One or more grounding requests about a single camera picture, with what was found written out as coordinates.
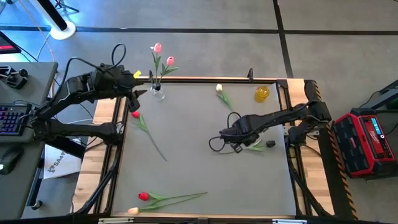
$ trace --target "wooden table frame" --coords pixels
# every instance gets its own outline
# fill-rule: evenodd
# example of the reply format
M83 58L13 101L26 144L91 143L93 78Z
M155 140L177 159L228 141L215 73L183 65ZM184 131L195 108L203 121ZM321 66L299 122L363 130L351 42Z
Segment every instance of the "wooden table frame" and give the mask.
M282 110L296 105L299 103L306 103L307 97L304 93L304 80L303 79L276 79L276 78L229 78L229 77L165 77L163 82L190 82L190 83L276 83L279 90L279 103ZM127 108L124 99L113 100L99 100L95 112L93 122L101 124L103 122L122 121L126 123L128 116ZM320 152L318 141L307 138L307 145ZM76 186L73 203L75 208L80 208L89 199L90 195L94 192L99 181L104 178L107 170L111 167L110 161L117 154L121 154L123 147L110 147L98 146L88 151L83 159L81 172ZM298 170L301 178L306 182L308 188L318 200L320 205L329 212L334 214L334 209L329 193L328 182L323 168L322 158L314 153L311 149L302 146L300 148L291 149L290 156L296 159L292 160L295 168ZM116 170L119 168L119 163L116 163ZM102 197L96 203L96 206L90 210L90 213L99 213L105 211L110 214L113 195L116 186L117 175L107 183ZM300 188L294 183L295 203L298 215L312 215L313 212L311 205L306 197L302 194ZM128 213L112 213L112 217L128 217ZM159 217L172 217L172 218L194 218L194 217L207 217L207 218L248 218L255 220L258 218L270 218L270 216L242 216L242 215L197 215L197 214L171 214L171 213L140 213L134 217L156 218L155 222L159 222ZM292 218L289 216L272 216L273 218Z

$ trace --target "red power station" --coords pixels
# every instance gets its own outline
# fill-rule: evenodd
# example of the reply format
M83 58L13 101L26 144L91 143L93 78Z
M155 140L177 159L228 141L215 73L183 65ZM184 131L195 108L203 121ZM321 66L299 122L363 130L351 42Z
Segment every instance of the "red power station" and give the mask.
M350 177L381 177L396 173L396 159L374 110L353 108L332 126Z

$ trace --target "yellow object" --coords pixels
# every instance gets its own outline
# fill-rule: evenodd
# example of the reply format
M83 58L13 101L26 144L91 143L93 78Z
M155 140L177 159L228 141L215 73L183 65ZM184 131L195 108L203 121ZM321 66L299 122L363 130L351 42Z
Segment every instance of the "yellow object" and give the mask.
M138 78L140 75L141 75L141 71L138 70L138 71L136 71L135 74L133 74L132 76L133 76L134 78Z
M269 89L266 86L260 86L256 89L256 94L254 95L254 100L258 103L262 103L269 96Z

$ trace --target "computer mouse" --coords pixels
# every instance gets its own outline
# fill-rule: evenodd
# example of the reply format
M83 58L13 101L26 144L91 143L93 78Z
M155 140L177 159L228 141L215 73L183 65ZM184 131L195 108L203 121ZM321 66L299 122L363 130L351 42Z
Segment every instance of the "computer mouse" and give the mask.
M22 146L11 146L0 157L0 174L9 174L24 153Z

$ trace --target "monitor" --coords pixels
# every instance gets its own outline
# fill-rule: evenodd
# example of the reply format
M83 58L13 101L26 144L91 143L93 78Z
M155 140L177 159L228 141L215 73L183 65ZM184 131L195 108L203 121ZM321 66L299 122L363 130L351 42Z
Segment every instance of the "monitor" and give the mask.
M0 31L0 54L13 54L20 52L20 48Z

